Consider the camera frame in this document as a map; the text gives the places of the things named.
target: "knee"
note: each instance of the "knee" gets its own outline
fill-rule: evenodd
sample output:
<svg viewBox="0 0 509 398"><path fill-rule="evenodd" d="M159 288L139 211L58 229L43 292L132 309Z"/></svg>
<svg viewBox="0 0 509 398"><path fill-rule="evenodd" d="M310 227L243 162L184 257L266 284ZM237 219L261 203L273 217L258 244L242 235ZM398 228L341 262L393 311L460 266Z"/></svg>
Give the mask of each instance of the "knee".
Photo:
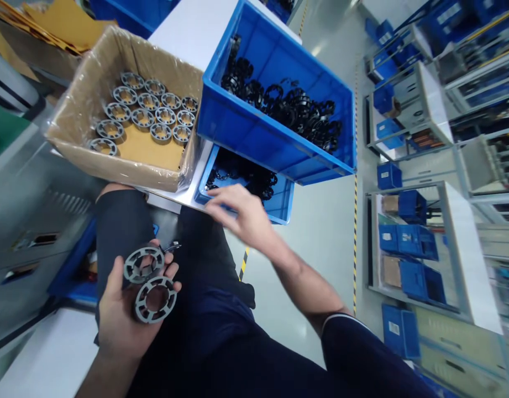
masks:
<svg viewBox="0 0 509 398"><path fill-rule="evenodd" d="M118 184L117 182L110 182L105 186L105 188L103 188L101 190L101 192L99 193L99 196L96 199L96 202L98 201L99 198L102 197L102 195L105 195L107 192L133 190L133 189L134 189L133 187L128 186L128 185Z"/></svg>

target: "sleeve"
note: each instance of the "sleeve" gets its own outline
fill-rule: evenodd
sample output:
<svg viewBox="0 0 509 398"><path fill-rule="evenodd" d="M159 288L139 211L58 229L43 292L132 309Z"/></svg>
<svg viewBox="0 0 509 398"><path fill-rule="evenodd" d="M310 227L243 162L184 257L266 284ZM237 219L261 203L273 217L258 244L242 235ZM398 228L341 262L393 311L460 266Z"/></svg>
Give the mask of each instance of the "sleeve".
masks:
<svg viewBox="0 0 509 398"><path fill-rule="evenodd" d="M366 396L436 398L398 355L350 315L329 316L321 341L328 372L338 374Z"/></svg>

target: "cardboard box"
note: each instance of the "cardboard box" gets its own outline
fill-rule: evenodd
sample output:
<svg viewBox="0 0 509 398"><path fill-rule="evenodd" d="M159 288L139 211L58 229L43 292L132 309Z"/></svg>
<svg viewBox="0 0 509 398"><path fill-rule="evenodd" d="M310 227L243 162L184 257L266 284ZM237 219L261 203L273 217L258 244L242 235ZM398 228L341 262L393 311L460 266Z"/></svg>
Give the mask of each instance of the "cardboard box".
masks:
<svg viewBox="0 0 509 398"><path fill-rule="evenodd" d="M398 195L384 196L381 200L381 208L384 213L398 214Z"/></svg>
<svg viewBox="0 0 509 398"><path fill-rule="evenodd" d="M384 283L394 287L402 287L399 258L383 256L383 277Z"/></svg>
<svg viewBox="0 0 509 398"><path fill-rule="evenodd" d="M9 25L0 19L0 32L11 48L26 64L42 69L67 82L81 62L81 57L36 39L28 33Z"/></svg>
<svg viewBox="0 0 509 398"><path fill-rule="evenodd" d="M46 138L66 159L90 175L169 192L186 188L191 182L200 152L197 119L184 150L173 142L157 145L149 133L136 133L136 136L140 136L135 140L149 143L152 145L148 147L150 150L162 150L160 148L171 145L172 150L178 150L176 160L169 159L168 153L162 156L163 161L170 162L169 167L147 163L150 158L146 153L148 149L140 151L141 161L108 156L88 149L88 142L97 137L96 124L107 118L103 107L113 101L112 90L121 85L120 74L126 71L138 73L144 79L155 78L165 84L168 91L181 98L190 96L199 102L201 100L201 70L126 30L109 27L77 70L66 97L55 111L45 133ZM132 128L134 126L126 128L126 132ZM124 147L122 156L128 151L134 155L135 148Z"/></svg>

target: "left hand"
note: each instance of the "left hand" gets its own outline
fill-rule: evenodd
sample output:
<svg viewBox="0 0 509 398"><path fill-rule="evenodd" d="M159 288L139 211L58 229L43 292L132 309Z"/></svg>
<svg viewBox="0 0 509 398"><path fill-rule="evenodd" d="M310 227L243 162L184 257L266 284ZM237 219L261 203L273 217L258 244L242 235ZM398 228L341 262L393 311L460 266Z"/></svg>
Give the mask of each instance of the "left hand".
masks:
<svg viewBox="0 0 509 398"><path fill-rule="evenodd" d="M160 244L158 239L153 239L151 243ZM172 261L173 254L166 253L164 276L171 280L179 270L179 265ZM99 351L116 360L134 361L144 356L162 326L162 321L146 324L134 320L134 300L140 286L130 285L122 290L123 265L124 259L116 257L99 302ZM173 287L178 292L182 285L175 282Z"/></svg>

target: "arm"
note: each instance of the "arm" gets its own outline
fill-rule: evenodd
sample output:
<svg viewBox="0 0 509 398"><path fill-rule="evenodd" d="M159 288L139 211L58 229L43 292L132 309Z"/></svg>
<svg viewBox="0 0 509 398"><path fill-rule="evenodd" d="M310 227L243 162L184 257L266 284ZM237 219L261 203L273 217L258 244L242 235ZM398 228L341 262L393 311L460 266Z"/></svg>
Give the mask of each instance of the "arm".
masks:
<svg viewBox="0 0 509 398"><path fill-rule="evenodd" d="M157 239L151 242L160 245ZM179 270L172 261L173 255L166 253L165 263L169 266L164 267L164 275L170 279ZM116 257L99 302L99 351L76 398L125 397L142 357L162 326L162 321L143 324L133 320L133 303L140 286L122 290L123 265L123 258ZM180 282L173 286L176 291L182 287Z"/></svg>
<svg viewBox="0 0 509 398"><path fill-rule="evenodd" d="M214 198L208 202L207 212L272 262L287 294L319 335L329 314L351 314L334 288L276 233L260 198L241 185L219 188L208 194ZM236 210L238 218L234 219L221 205Z"/></svg>

